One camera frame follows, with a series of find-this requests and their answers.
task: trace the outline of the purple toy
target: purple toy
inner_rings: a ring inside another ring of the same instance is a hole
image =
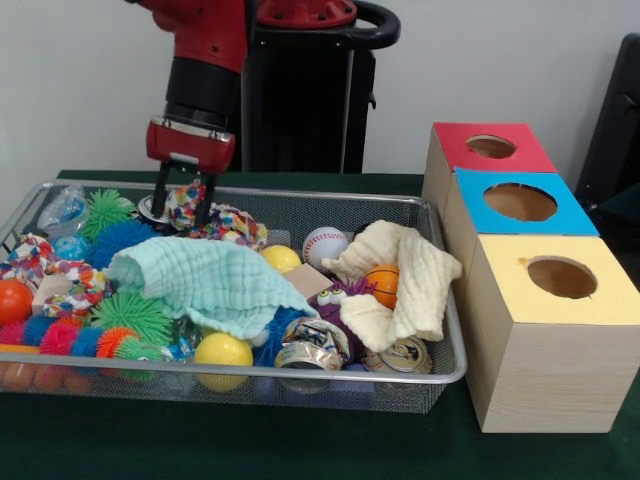
[[[340,302],[344,297],[366,295],[372,292],[373,288],[367,287],[367,281],[364,278],[357,282],[335,281],[330,290],[320,292],[309,301],[309,304],[317,310],[323,320],[332,323],[347,335],[351,362],[357,362],[364,355],[365,348],[360,339],[342,322]]]

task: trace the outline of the table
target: table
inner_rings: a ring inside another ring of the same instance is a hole
[[[152,172],[60,176],[154,179]],[[419,195],[422,178],[229,173],[220,183]],[[482,434],[464,381],[427,415],[16,394],[0,395],[0,412],[2,478],[640,478],[640,377],[602,435]]]

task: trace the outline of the metal wire basket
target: metal wire basket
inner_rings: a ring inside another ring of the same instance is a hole
[[[39,233],[42,209],[70,184],[87,193],[117,188],[137,203],[152,192],[148,184],[57,180],[36,186],[0,229],[4,256],[18,242],[19,233]],[[270,244],[286,244],[300,251],[313,229],[332,225],[353,235],[358,227],[379,219],[414,227],[442,248],[436,214],[420,198],[382,195],[306,193],[276,190],[219,188],[216,201],[247,210],[267,225]],[[35,374],[45,368],[57,378],[47,388],[0,382],[0,391],[72,394],[95,397],[173,400],[188,402],[278,405],[426,413],[447,384],[465,374],[466,356],[453,294],[449,293],[444,340],[427,342],[433,360],[428,375],[383,372],[298,370],[231,367],[182,363],[154,363],[112,359],[0,353],[0,373],[11,368]],[[198,381],[214,375],[216,382],[236,382],[228,393],[214,393]]]

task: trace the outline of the baseball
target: baseball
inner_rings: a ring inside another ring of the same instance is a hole
[[[316,228],[302,244],[302,258],[313,268],[324,271],[321,260],[338,258],[348,246],[349,239],[337,228]]]

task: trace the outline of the white washcloth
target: white washcloth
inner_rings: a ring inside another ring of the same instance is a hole
[[[342,281],[358,280],[378,265],[396,265],[400,270],[394,310],[381,305],[372,295],[341,301],[342,321],[368,349],[381,352],[411,335],[442,340],[449,285],[462,274],[462,265],[422,238],[417,230],[377,221],[360,233],[337,260],[324,259],[322,265]]]

